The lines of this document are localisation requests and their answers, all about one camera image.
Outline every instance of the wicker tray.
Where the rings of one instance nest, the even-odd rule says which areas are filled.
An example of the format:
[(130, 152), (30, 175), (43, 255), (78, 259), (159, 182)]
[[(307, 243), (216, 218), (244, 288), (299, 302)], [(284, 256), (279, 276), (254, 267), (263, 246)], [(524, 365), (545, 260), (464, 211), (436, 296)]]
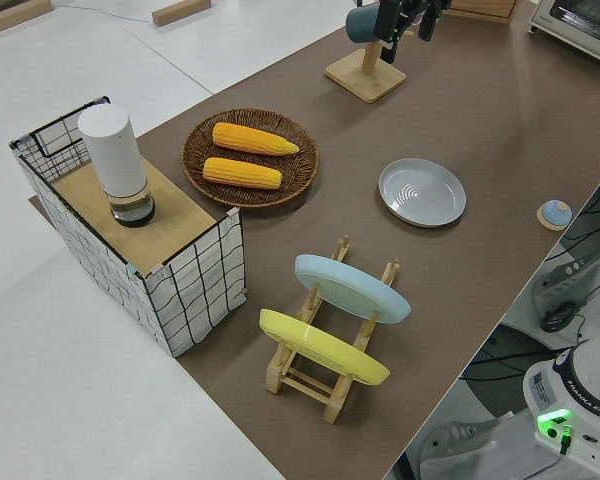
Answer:
[[(211, 133), (217, 122), (230, 122), (280, 135), (298, 145), (294, 155), (281, 157), (239, 152), (213, 144)], [(276, 190), (235, 187), (208, 182), (202, 178), (209, 157), (256, 163), (282, 172), (282, 184)], [(208, 197), (241, 208), (265, 208), (281, 205), (304, 192), (318, 171), (318, 148), (313, 138), (297, 123), (279, 113), (255, 108), (240, 108), (218, 113), (196, 126), (182, 149), (182, 166), (189, 181)]]

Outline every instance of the black grid pattern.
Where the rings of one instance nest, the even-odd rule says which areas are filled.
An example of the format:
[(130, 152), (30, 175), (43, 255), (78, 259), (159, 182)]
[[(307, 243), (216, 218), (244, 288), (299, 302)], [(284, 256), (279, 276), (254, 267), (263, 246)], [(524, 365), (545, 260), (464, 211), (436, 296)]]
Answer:
[(102, 97), (11, 142), (49, 219), (96, 283), (171, 355), (200, 342), (246, 301), (240, 213), (228, 215), (164, 261), (147, 278), (93, 229), (52, 181), (89, 160), (77, 118)]

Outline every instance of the brown table mat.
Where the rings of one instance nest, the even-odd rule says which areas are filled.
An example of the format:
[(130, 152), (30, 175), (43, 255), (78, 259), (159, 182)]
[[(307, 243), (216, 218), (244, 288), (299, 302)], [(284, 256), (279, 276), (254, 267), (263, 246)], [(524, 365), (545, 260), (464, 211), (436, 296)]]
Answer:
[[(197, 192), (180, 167), (199, 122), (264, 108), (316, 139), (321, 164), (305, 202), (243, 212), (247, 303), (179, 358), (285, 477), (381, 478), (558, 241), (537, 208), (556, 198), (577, 212), (598, 186), (600, 62), (528, 33), (531, 9), (521, 5), (511, 25), (444, 17), (431, 43), (405, 37), (394, 66), (406, 83), (371, 105), (324, 75), (359, 48), (341, 30), (139, 139), (143, 155), (216, 218), (226, 207)], [(388, 211), (378, 177), (405, 157), (460, 179), (467, 208), (458, 222), (423, 229)], [(352, 242), (347, 263), (369, 274), (401, 260), (394, 288), (413, 313), (376, 328), (368, 352), (391, 375), (378, 387), (354, 385), (329, 425), (309, 397), (285, 386), (278, 396), (265, 391), (276, 345), (258, 314), (295, 314), (306, 295), (296, 255), (328, 256), (343, 234)], [(315, 321), (344, 339), (357, 324), (329, 305)]]

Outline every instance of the corn cob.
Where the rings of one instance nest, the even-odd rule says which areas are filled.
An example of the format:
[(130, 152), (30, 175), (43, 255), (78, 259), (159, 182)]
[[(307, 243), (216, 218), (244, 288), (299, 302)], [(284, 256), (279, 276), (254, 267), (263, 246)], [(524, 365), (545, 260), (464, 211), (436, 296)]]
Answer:
[(220, 147), (264, 155), (288, 155), (299, 150), (296, 144), (279, 135), (227, 122), (214, 125), (213, 143)]
[(209, 182), (267, 190), (280, 188), (282, 182), (282, 173), (279, 170), (219, 157), (207, 158), (202, 177)]

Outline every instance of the dark mug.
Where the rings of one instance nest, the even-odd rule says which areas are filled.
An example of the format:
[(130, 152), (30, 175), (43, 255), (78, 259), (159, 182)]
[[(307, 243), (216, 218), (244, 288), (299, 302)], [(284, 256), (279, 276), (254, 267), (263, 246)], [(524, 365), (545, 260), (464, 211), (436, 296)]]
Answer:
[(345, 30), (353, 43), (370, 43), (378, 40), (373, 35), (373, 29), (378, 18), (380, 3), (370, 3), (357, 7), (347, 14)]

